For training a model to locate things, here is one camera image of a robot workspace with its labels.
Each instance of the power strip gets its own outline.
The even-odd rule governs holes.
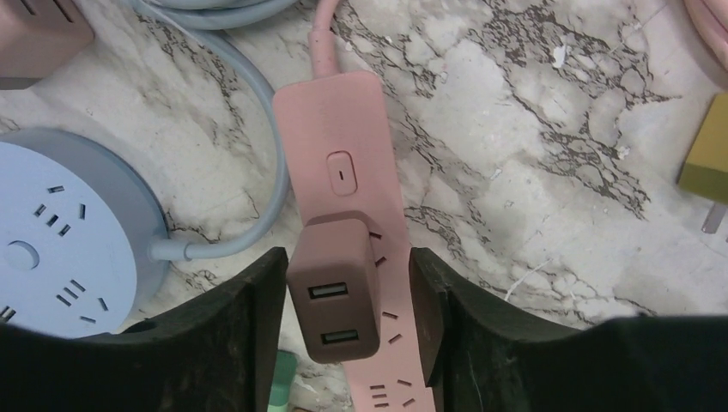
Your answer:
[[[159,289],[161,210],[116,155],[59,130],[0,136],[0,322],[78,338],[116,330]]]
[[[434,412],[422,374],[410,240],[379,78],[360,71],[297,83],[276,94],[274,108],[304,224],[360,212],[370,233],[381,338],[374,356],[344,362],[356,409]]]

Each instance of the plug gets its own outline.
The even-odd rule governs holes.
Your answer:
[[[365,359],[379,350],[377,268],[358,219],[303,229],[286,274],[306,350],[318,363]]]
[[[0,90],[29,88],[93,40],[71,0],[0,0]]]
[[[716,234],[728,210],[728,94],[713,100],[685,161],[678,185],[684,191],[713,200],[703,232]]]

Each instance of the usb charger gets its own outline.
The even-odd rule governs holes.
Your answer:
[[[351,361],[377,353],[377,268],[363,221],[304,228],[286,278],[314,361]]]

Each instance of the socket outlet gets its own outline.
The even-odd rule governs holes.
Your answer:
[[[83,180],[27,148],[0,142],[0,322],[61,337],[115,329],[137,292],[130,243]]]

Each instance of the pink power strip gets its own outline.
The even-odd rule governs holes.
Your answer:
[[[434,412],[410,291],[410,239],[379,78],[359,71],[281,89],[274,109],[304,224],[361,212],[378,263],[380,346],[344,362],[359,412]]]

